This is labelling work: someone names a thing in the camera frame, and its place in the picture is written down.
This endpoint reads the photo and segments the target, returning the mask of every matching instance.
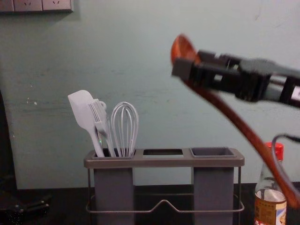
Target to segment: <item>wall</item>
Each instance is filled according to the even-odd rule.
[[[123,100],[136,106],[137,147],[234,147],[246,157],[242,181],[256,182],[261,159],[222,115],[171,78],[170,48],[184,32],[198,49],[300,69],[299,23],[295,0],[75,0],[69,15],[1,16],[0,87],[18,188],[86,186],[83,158],[92,144],[67,99],[82,89],[109,112]],[[295,108],[222,97],[265,141],[299,135]],[[285,168],[299,181],[299,146],[285,143]],[[165,172],[156,182],[185,183],[187,172]],[[137,174],[139,184],[147,183],[145,173]]]

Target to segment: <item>electrical outlet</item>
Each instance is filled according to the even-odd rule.
[[[42,0],[14,0],[16,12],[43,11]]]
[[[14,12],[14,1],[0,0],[0,13],[2,12]]]
[[[65,10],[72,11],[71,0],[42,0],[43,10]]]

